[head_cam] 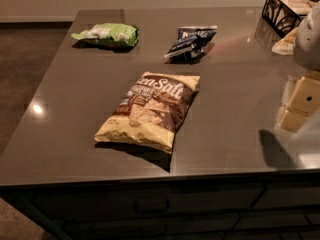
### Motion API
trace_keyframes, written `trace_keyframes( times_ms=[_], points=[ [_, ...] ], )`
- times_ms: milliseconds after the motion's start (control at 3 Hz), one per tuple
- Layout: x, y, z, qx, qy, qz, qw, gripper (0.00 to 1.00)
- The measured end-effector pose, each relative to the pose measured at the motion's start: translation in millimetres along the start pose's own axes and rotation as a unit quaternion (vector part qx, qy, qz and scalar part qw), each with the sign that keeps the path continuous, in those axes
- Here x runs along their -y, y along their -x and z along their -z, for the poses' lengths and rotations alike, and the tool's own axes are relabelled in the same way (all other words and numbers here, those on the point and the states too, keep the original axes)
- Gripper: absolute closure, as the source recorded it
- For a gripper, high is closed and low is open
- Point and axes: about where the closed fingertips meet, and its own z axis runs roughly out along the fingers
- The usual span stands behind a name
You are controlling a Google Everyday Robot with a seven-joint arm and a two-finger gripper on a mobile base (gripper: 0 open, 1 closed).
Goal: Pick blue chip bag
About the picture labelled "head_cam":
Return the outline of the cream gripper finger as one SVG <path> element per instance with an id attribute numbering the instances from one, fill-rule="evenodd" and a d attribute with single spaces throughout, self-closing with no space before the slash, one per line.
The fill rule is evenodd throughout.
<path id="1" fill-rule="evenodd" d="M 297 132 L 307 121 L 307 117 L 305 115 L 295 113 L 289 110 L 285 110 L 279 125 L 282 129 L 291 132 Z"/>
<path id="2" fill-rule="evenodd" d="M 288 108 L 305 116 L 311 116 L 320 107 L 320 73 L 309 72 L 296 83 Z"/>

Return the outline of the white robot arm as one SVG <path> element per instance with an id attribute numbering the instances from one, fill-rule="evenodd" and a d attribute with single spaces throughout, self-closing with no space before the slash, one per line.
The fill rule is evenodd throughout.
<path id="1" fill-rule="evenodd" d="M 277 124 L 297 132 L 320 107 L 320 3 L 300 23 L 293 53 L 295 62 L 309 72 L 288 78 Z"/>

